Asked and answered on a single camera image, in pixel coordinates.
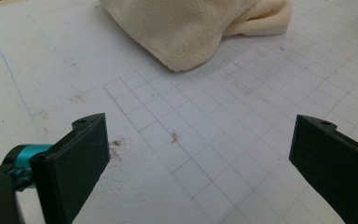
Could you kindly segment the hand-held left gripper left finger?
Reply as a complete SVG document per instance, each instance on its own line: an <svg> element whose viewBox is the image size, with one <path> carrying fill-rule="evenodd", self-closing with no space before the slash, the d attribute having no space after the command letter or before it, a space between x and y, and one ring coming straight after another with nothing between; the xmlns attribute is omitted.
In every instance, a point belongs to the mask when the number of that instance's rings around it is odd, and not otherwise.
<svg viewBox="0 0 358 224"><path fill-rule="evenodd" d="M105 114L78 119L72 127L30 159L46 224L72 224L110 161Z"/></svg>

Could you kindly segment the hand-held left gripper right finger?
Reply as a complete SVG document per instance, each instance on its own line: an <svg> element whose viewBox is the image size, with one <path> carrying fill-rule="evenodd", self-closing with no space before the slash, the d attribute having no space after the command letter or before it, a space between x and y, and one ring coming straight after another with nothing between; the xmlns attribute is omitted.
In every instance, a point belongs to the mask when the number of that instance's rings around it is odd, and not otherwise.
<svg viewBox="0 0 358 224"><path fill-rule="evenodd" d="M329 121L298 115L289 161L345 224L358 224L358 142Z"/></svg>

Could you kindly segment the cream towel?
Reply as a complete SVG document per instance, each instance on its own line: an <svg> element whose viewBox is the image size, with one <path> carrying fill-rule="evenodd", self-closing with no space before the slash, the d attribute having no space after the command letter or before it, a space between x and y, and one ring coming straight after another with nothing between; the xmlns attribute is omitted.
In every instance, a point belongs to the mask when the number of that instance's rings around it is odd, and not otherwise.
<svg viewBox="0 0 358 224"><path fill-rule="evenodd" d="M282 35L291 0L100 0L116 23L174 72L213 57L226 36Z"/></svg>

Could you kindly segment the white grid mat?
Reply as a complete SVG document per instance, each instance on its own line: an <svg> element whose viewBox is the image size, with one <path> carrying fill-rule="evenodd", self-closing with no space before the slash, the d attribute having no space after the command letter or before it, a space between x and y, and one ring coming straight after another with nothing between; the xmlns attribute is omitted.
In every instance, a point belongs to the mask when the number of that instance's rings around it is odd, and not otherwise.
<svg viewBox="0 0 358 224"><path fill-rule="evenodd" d="M288 159L296 116L358 141L358 0L292 0L286 34L166 69L99 0L0 4L0 163L106 115L111 160L74 224L344 224Z"/></svg>

